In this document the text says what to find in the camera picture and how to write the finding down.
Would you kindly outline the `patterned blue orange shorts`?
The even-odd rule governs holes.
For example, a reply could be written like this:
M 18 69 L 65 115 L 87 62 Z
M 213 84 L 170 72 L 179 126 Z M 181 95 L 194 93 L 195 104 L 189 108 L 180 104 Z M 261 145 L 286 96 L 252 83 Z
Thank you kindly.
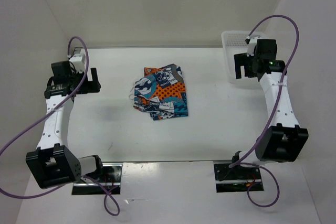
M 152 120 L 188 116 L 186 85 L 182 69 L 176 64 L 144 68 L 144 76 L 135 82 L 133 107 L 148 113 Z

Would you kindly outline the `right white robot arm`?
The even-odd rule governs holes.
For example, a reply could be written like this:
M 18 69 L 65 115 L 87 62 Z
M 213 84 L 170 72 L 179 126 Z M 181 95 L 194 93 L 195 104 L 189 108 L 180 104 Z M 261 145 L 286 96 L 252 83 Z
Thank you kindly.
M 256 78 L 267 106 L 266 128 L 250 151 L 238 151 L 229 165 L 235 178 L 243 178 L 253 165 L 292 163 L 299 156 L 309 133 L 300 126 L 291 105 L 286 64 L 278 60 L 274 39 L 260 36 L 245 41 L 245 52 L 233 53 L 235 78 Z

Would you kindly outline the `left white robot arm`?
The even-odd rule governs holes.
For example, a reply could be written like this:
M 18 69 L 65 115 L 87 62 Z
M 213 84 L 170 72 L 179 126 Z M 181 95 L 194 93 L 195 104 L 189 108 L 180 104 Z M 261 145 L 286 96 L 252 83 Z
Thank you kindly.
M 51 64 L 53 76 L 47 82 L 44 97 L 47 113 L 41 139 L 35 151 L 26 154 L 26 164 L 40 188 L 79 182 L 85 175 L 93 182 L 101 181 L 105 169 L 98 155 L 77 158 L 68 148 L 68 127 L 77 94 L 98 93 L 101 85 L 96 68 L 92 80 L 69 61 Z

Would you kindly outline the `white plastic basket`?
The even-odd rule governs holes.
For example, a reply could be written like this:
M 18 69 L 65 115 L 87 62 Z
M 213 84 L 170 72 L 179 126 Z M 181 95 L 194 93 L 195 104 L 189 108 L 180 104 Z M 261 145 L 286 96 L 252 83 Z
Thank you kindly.
M 244 89 L 261 89 L 257 78 L 248 78 L 244 76 L 244 68 L 241 67 L 241 79 L 236 79 L 234 55 L 247 52 L 248 45 L 245 42 L 246 37 L 250 31 L 229 30 L 221 34 L 223 54 L 226 74 L 231 84 Z

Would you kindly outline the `aluminium table edge rail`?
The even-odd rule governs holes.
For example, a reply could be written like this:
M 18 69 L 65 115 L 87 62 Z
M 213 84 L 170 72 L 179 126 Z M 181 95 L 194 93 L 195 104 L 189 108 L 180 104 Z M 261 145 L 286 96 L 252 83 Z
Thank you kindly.
M 83 48 L 82 48 L 82 47 L 75 47 L 75 48 L 72 49 L 70 55 L 71 55 L 71 56 L 74 56 L 75 54 L 80 54 L 80 53 L 82 53 L 82 51 L 83 51 Z

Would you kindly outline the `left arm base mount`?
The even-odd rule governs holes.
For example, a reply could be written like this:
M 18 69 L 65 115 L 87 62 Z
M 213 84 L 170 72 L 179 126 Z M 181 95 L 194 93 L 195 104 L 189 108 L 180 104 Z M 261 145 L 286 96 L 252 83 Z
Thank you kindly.
M 107 191 L 111 190 L 113 195 L 119 195 L 121 190 L 122 163 L 102 163 L 102 174 L 92 176 Z M 73 196 L 81 195 L 104 195 L 105 192 L 94 182 L 82 178 L 79 182 L 74 183 L 71 194 Z

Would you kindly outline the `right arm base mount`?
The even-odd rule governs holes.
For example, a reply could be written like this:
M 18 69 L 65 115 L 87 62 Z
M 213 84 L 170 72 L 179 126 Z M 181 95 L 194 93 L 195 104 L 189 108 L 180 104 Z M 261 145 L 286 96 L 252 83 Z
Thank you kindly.
M 264 191 L 260 170 L 255 167 L 236 166 L 229 168 L 230 161 L 213 163 L 217 193 Z

